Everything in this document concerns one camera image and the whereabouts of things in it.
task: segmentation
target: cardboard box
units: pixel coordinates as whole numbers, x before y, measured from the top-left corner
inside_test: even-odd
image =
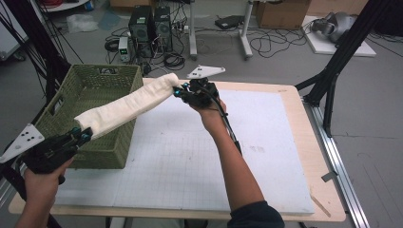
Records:
[[[134,6],[152,6],[154,8],[154,0],[109,0],[110,6],[113,8],[124,9],[134,8]]]
[[[263,29],[299,29],[311,0],[287,0],[278,4],[259,3],[257,19]]]
[[[310,16],[326,16],[329,12],[344,11],[358,15],[364,9],[368,0],[312,0],[307,14]]]

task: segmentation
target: hand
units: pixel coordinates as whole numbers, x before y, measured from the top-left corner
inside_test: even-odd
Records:
[[[226,105],[221,100],[220,104],[224,112],[226,112]],[[201,121],[204,125],[204,128],[214,137],[216,134],[220,134],[222,131],[226,131],[226,126],[224,121],[222,120],[222,116],[218,110],[218,107],[212,103],[207,108],[199,108],[195,106],[191,106],[193,109],[199,112],[201,115]]]
[[[64,176],[73,159],[66,161],[50,174],[34,174],[30,169],[24,173],[27,188],[27,204],[35,204],[50,210],[59,186],[59,176]]]

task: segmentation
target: white towel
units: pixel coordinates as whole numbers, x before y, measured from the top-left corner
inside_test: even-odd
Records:
[[[95,140],[159,105],[173,94],[173,87],[178,85],[176,74],[166,74],[121,99],[92,108],[74,120],[82,130],[91,127],[91,139]]]

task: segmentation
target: dark sleeve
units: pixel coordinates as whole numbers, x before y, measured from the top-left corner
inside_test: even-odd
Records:
[[[284,228],[284,221],[267,201],[254,202],[231,212],[228,228]]]

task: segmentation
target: person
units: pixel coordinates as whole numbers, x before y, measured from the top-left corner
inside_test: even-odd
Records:
[[[222,100],[219,101],[223,110],[226,111],[225,103]],[[284,227],[284,221],[279,212],[265,201],[252,172],[229,136],[220,112],[214,105],[208,108],[195,106],[192,108],[200,113],[201,122],[210,133],[219,151],[225,189],[231,209],[231,219],[227,222],[227,227]],[[67,161],[48,175],[35,175],[29,169],[26,170],[27,203],[16,227],[46,227],[48,214],[57,192],[58,177],[64,174],[71,162]],[[172,220],[174,219],[171,219],[170,224],[177,227],[179,223]]]

